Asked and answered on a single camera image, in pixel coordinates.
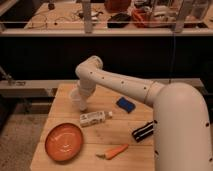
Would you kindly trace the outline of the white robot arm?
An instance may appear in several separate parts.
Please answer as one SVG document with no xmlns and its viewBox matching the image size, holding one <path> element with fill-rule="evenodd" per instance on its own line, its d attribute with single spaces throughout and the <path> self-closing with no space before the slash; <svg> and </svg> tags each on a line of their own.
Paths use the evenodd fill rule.
<svg viewBox="0 0 213 171">
<path fill-rule="evenodd" d="M 104 71 L 92 56 L 76 67 L 80 108 L 97 85 L 153 108 L 155 171 L 213 171 L 210 119 L 201 93 L 186 83 L 162 84 Z"/>
</svg>

